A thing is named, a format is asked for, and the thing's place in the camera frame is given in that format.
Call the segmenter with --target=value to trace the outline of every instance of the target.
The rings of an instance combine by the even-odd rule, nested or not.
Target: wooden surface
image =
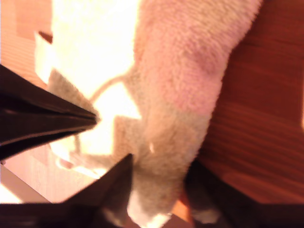
[[[266,0],[234,51],[200,161],[263,203],[304,203],[304,1]]]
[[[200,161],[253,199],[304,202],[304,1],[265,0],[234,51]],[[50,32],[50,0],[1,1],[1,63],[32,83],[34,30]],[[13,173],[50,201],[92,180],[55,167],[48,147],[7,161]],[[180,204],[177,213],[187,219]]]
[[[0,179],[0,186],[6,189],[4,194],[0,194],[0,203],[49,202],[3,165],[0,165]]]

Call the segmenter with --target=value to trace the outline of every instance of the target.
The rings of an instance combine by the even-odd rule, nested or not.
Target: wood grain
[[[38,192],[34,191],[29,185],[23,182],[19,177],[9,171],[6,167],[0,165],[1,169],[1,184],[11,192],[18,201],[11,201],[7,203],[26,203],[26,202],[39,202],[48,203],[49,201],[42,197]]]
[[[304,203],[304,1],[265,1],[232,54],[200,161],[262,203]]]
[[[1,1],[1,64],[42,88],[34,72],[34,31],[50,32],[50,19],[51,0]]]

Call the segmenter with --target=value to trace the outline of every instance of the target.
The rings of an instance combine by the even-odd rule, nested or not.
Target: pink plush fabric
[[[82,96],[58,81],[48,90],[78,105],[90,107],[102,91],[91,104],[102,121],[77,136],[80,153],[73,137],[52,143],[53,152],[100,176],[132,153],[128,214],[142,228],[161,227],[207,133],[229,55],[260,4],[53,0],[53,44],[36,36],[37,74],[49,82],[56,69]],[[206,214],[197,219],[209,221]]]

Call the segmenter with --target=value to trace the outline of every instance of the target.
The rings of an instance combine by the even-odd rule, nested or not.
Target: fluffy fabric
[[[207,133],[229,55],[260,3],[53,0],[53,43],[35,35],[36,73],[102,121],[52,150],[99,176],[134,154],[128,214],[142,228],[161,227]],[[64,83],[49,80],[54,69]]]

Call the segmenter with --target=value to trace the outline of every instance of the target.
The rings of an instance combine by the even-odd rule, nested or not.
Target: black object
[[[191,209],[219,212],[214,224],[197,228],[304,228],[304,205],[260,204],[194,161],[185,180]]]
[[[117,228],[127,218],[132,155],[63,203],[1,204],[1,228]]]
[[[96,116],[0,65],[0,161],[96,125]]]

